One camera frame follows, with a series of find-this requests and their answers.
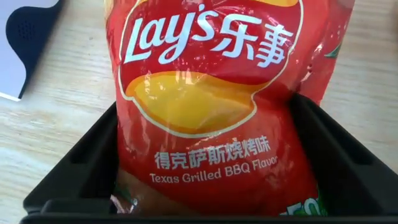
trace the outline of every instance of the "black plastic tray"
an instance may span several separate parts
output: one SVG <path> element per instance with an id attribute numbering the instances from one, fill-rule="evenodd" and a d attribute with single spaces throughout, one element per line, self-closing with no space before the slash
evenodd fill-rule
<path id="1" fill-rule="evenodd" d="M 290 109 L 329 217 L 117 215 L 113 105 L 24 200 L 21 223 L 398 223 L 398 175 L 308 98 L 295 95 Z"/>

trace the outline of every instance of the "light wood surface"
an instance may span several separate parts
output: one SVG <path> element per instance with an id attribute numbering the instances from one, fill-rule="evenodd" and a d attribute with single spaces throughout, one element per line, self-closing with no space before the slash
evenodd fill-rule
<path id="1" fill-rule="evenodd" d="M 398 172 L 398 8 L 357 0 L 323 108 Z M 67 1 L 32 83 L 0 99 L 0 223 L 115 99 L 103 1 Z"/>

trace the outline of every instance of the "lay's logo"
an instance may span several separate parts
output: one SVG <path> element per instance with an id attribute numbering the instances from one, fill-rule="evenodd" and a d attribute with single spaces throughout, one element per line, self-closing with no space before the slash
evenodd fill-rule
<path id="1" fill-rule="evenodd" d="M 126 19 L 119 86 L 151 123 L 185 138 L 249 120 L 254 94 L 283 72 L 303 22 L 301 0 L 153 6 L 139 1 Z"/>

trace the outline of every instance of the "plastic packaging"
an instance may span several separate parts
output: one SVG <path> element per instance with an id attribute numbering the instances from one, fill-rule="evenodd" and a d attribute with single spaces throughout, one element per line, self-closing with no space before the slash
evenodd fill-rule
<path id="1" fill-rule="evenodd" d="M 326 215 L 287 106 L 317 103 L 353 0 L 106 0 L 120 211 Z"/>

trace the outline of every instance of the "speaker grille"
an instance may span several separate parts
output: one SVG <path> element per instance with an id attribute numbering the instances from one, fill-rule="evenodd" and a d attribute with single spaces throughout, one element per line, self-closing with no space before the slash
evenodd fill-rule
<path id="1" fill-rule="evenodd" d="M 35 25 L 29 21 L 18 24 L 18 35 L 24 41 L 34 40 L 36 36 Z"/>

